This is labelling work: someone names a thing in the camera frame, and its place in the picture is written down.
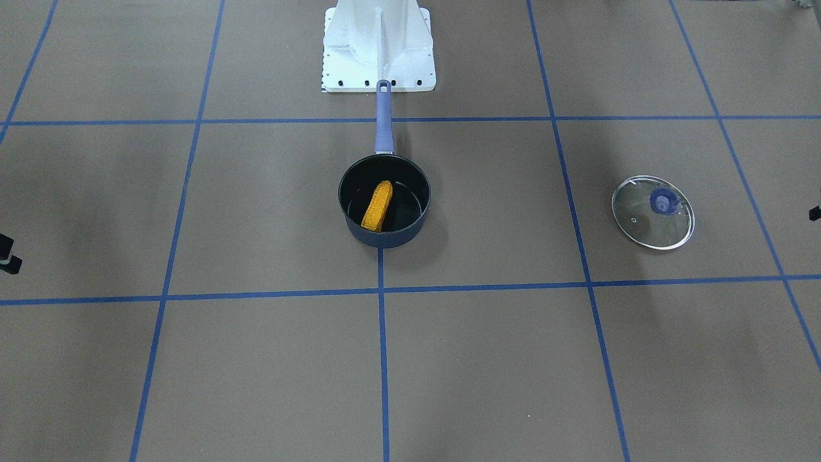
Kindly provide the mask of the glass pot lid blue knob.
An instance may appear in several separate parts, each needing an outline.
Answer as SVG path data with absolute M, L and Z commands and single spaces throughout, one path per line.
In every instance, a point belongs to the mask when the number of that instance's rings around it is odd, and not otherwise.
M 614 190 L 611 207 L 622 233 L 645 248 L 680 248 L 695 231 L 695 213 L 688 199 L 674 184 L 658 176 L 625 179 Z

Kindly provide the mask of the yellow toy corn cob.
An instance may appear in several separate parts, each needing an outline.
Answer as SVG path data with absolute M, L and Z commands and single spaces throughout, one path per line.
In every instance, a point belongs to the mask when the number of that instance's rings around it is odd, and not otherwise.
M 381 233 L 392 198 L 392 182 L 389 180 L 379 182 L 373 190 L 366 211 L 364 211 L 360 222 L 361 227 L 375 233 Z

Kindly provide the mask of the dark blue saucepan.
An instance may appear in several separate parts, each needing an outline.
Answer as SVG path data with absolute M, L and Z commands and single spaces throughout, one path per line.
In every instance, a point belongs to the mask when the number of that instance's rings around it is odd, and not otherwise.
M 341 177 L 338 202 L 351 234 L 372 248 L 398 248 L 419 234 L 431 204 L 431 184 L 422 168 L 396 154 L 391 81 L 375 88 L 373 154 Z

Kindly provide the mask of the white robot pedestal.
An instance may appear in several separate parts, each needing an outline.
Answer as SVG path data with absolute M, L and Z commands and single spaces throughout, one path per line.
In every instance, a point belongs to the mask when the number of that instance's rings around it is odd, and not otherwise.
M 437 87 L 430 11 L 416 1 L 339 1 L 323 21 L 323 92 L 395 92 Z

